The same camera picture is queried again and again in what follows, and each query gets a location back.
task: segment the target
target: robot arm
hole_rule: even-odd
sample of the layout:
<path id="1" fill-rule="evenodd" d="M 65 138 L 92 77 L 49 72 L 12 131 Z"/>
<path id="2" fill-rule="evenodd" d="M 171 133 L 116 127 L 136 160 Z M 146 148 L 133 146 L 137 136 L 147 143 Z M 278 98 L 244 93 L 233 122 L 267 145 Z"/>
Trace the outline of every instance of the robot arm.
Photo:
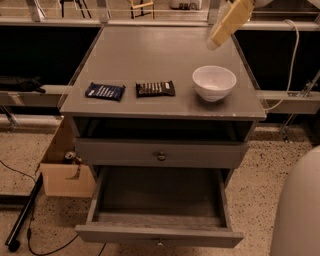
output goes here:
<path id="1" fill-rule="evenodd" d="M 320 0 L 308 0 L 320 9 Z M 252 15 L 254 8 L 263 7 L 273 0 L 229 0 L 220 8 L 220 17 L 212 27 L 207 46 L 215 50 L 221 46 L 231 34 L 236 32 Z"/>

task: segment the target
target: cardboard box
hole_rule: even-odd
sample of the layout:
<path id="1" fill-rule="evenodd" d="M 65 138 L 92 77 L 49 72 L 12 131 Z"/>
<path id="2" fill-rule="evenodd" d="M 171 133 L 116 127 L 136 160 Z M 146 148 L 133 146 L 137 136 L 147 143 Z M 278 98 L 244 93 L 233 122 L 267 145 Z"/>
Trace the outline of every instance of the cardboard box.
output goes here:
<path id="1" fill-rule="evenodd" d="M 92 197 L 95 181 L 87 165 L 69 164 L 65 153 L 73 151 L 73 133 L 63 120 L 56 131 L 41 163 L 40 172 L 47 196 Z"/>

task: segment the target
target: black package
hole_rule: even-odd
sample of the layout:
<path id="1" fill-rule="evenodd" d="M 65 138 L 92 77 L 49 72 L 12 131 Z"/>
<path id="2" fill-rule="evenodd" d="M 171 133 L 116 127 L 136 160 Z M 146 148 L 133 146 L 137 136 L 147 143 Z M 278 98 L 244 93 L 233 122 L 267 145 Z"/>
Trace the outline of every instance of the black package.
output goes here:
<path id="1" fill-rule="evenodd" d="M 172 81 L 136 83 L 137 97 L 153 96 L 175 96 L 175 89 Z"/>
<path id="2" fill-rule="evenodd" d="M 124 85 L 118 86 L 91 83 L 85 92 L 85 96 L 89 98 L 120 101 L 125 88 Z"/>

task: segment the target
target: black cable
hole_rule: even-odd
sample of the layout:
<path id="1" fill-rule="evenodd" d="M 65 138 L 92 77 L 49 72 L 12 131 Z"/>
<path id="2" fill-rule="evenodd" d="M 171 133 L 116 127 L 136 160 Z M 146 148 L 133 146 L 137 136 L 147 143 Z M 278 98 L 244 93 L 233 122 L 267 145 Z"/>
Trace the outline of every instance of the black cable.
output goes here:
<path id="1" fill-rule="evenodd" d="M 104 245 L 102 246 L 101 251 L 99 252 L 98 256 L 101 256 L 101 255 L 102 255 L 101 253 L 103 252 L 104 248 L 106 247 L 106 244 L 107 244 L 107 243 L 104 243 Z"/>
<path id="2" fill-rule="evenodd" d="M 2 162 L 1 160 L 0 160 L 0 163 L 1 163 L 3 166 L 5 166 L 6 168 L 10 169 L 11 171 L 14 171 L 14 172 L 20 173 L 21 175 L 24 175 L 24 176 L 29 177 L 30 179 L 33 180 L 34 183 L 36 183 L 36 179 L 35 179 L 34 177 L 32 177 L 31 175 L 26 174 L 26 173 L 21 172 L 21 171 L 18 171 L 18 170 L 16 170 L 16 169 L 13 169 L 13 168 L 11 168 L 10 166 L 6 165 L 6 164 L 5 164 L 4 162 Z"/>
<path id="3" fill-rule="evenodd" d="M 60 248 L 56 249 L 56 250 L 53 250 L 51 252 L 47 252 L 47 253 L 36 253 L 32 250 L 31 248 L 31 244 L 30 244 L 30 240 L 31 240 L 31 228 L 28 228 L 28 231 L 27 231 L 27 239 L 28 239 L 28 248 L 29 248 L 29 251 L 33 254 L 33 255 L 36 255 L 36 256 L 45 256 L 45 255 L 50 255 L 50 254 L 53 254 L 53 253 L 56 253 L 64 248 L 66 248 L 69 244 L 71 244 L 76 238 L 78 237 L 78 235 L 76 235 L 74 238 L 72 238 L 68 243 L 66 243 L 65 245 L 61 246 Z"/>
<path id="4" fill-rule="evenodd" d="M 31 178 L 33 181 L 34 181 L 34 183 L 36 183 L 36 180 L 35 180 L 35 178 L 33 178 L 31 175 L 29 175 L 29 174 L 26 174 L 26 173 L 23 173 L 23 172 L 21 172 L 21 171 L 18 171 L 18 170 L 16 170 L 16 169 L 13 169 L 13 168 L 11 168 L 10 166 L 8 166 L 8 165 L 6 165 L 3 161 L 1 161 L 0 160 L 0 163 L 3 165 L 3 166 L 5 166 L 6 168 L 8 168 L 9 170 L 11 170 L 11 171 L 14 171 L 14 172 L 17 172 L 17 173 L 19 173 L 19 174 L 21 174 L 21 175 L 24 175 L 24 176 L 27 176 L 27 177 L 29 177 L 29 178 Z M 36 253 L 36 252 L 34 252 L 33 250 L 32 250 L 32 248 L 31 248 L 31 244 L 30 244 L 30 240 L 31 240 L 31 222 L 34 220 L 34 204 L 35 204 L 35 202 L 33 203 L 33 206 L 32 206 L 32 212 L 31 212 L 31 217 L 30 217 L 30 221 L 29 221 L 29 227 L 28 227 L 28 230 L 27 230 L 27 239 L 28 239 L 28 248 L 29 248 L 29 251 L 33 254 L 33 255 L 36 255 L 36 256 L 45 256 L 45 255 L 50 255 L 50 254 L 53 254 L 53 253 L 56 253 L 56 252 L 58 252 L 58 251 L 60 251 L 60 250 L 62 250 L 62 249 L 64 249 L 64 248 L 66 248 L 69 244 L 71 244 L 77 237 L 78 237 L 78 235 L 76 235 L 74 238 L 72 238 L 68 243 L 66 243 L 65 245 L 63 245 L 63 246 L 61 246 L 60 248 L 58 248 L 58 249 L 55 249 L 55 250 L 53 250 L 53 251 L 51 251 L 51 252 L 48 252 L 48 253 Z"/>

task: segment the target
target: electrical cord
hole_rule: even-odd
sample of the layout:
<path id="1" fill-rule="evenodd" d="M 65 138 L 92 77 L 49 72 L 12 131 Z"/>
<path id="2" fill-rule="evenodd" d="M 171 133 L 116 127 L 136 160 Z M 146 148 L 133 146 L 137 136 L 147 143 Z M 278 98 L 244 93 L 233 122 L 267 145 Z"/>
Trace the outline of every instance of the electrical cord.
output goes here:
<path id="1" fill-rule="evenodd" d="M 2 160 L 0 160 L 0 163 L 1 163 L 3 166 L 5 166 L 6 168 L 8 168 L 9 170 L 11 170 L 11 171 L 14 171 L 14 172 L 17 172 L 17 173 L 19 173 L 19 174 L 21 174 L 21 175 L 23 175 L 23 176 L 29 177 L 30 179 L 32 179 L 32 180 L 34 181 L 34 183 L 36 183 L 35 178 L 32 177 L 31 175 L 26 174 L 26 173 L 21 172 L 21 171 L 18 171 L 18 170 L 16 170 L 16 169 L 14 169 L 14 168 L 6 165 Z M 33 249 L 31 248 L 31 235 L 32 235 L 31 223 L 32 223 L 32 221 L 34 220 L 34 204 L 35 204 L 35 202 L 34 202 L 33 205 L 32 205 L 32 212 L 31 212 L 31 217 L 30 217 L 30 220 L 29 220 L 29 226 L 28 226 L 28 230 L 27 230 L 28 249 L 29 249 L 29 251 L 30 251 L 33 255 L 36 255 L 36 256 L 51 255 L 51 254 L 53 254 L 53 253 L 56 253 L 56 252 L 58 252 L 58 251 L 61 251 L 61 250 L 64 249 L 64 248 L 66 248 L 68 245 L 70 245 L 70 244 L 78 237 L 78 235 L 76 235 L 76 236 L 73 237 L 68 243 L 66 243 L 65 245 L 63 245 L 63 246 L 61 246 L 60 248 L 57 248 L 57 249 L 55 249 L 55 250 L 53 250 L 53 251 L 51 251 L 51 252 L 47 252 L 47 253 L 36 253 L 36 252 L 34 252 Z M 102 252 L 103 252 L 105 246 L 106 246 L 106 243 L 104 243 L 104 245 L 103 245 L 101 251 L 99 252 L 99 255 L 98 255 L 98 256 L 101 256 L 101 255 L 102 255 Z"/>
<path id="2" fill-rule="evenodd" d="M 31 175 L 26 174 L 26 173 L 21 172 L 21 171 L 18 171 L 18 170 L 16 170 L 16 169 L 13 169 L 13 168 L 11 168 L 10 166 L 6 165 L 6 164 L 5 164 L 4 162 L 2 162 L 1 160 L 0 160 L 0 163 L 1 163 L 4 167 L 8 168 L 8 169 L 11 170 L 11 171 L 14 171 L 14 172 L 17 172 L 17 173 L 19 173 L 19 174 L 21 174 L 21 175 L 23 175 L 23 176 L 29 177 L 30 179 L 33 180 L 34 183 L 36 183 L 36 179 L 35 179 L 34 177 L 32 177 Z"/>
<path id="3" fill-rule="evenodd" d="M 289 80 L 288 80 L 288 85 L 287 85 L 287 90 L 286 90 L 286 92 L 288 93 L 289 89 L 290 89 L 290 86 L 291 86 L 292 70 L 293 70 L 293 65 L 294 65 L 294 61 L 295 61 L 295 58 L 296 58 L 296 53 L 297 53 L 297 49 L 298 49 L 298 45 L 299 45 L 300 35 L 299 35 L 299 30 L 298 30 L 296 24 L 292 20 L 284 20 L 284 21 L 289 23 L 289 24 L 291 24 L 296 30 L 296 43 L 295 43 L 293 54 L 292 54 L 291 65 L 290 65 L 290 73 L 289 73 Z M 276 107 L 278 107 L 284 101 L 284 99 L 285 98 L 282 98 L 277 104 L 273 105 L 270 108 L 265 108 L 264 110 L 265 111 L 270 111 L 272 109 L 275 109 Z"/>
<path id="4" fill-rule="evenodd" d="M 101 256 L 102 255 L 102 252 L 104 250 L 104 248 L 106 247 L 107 243 L 104 243 L 102 248 L 101 248 L 101 251 L 99 252 L 98 256 Z"/>

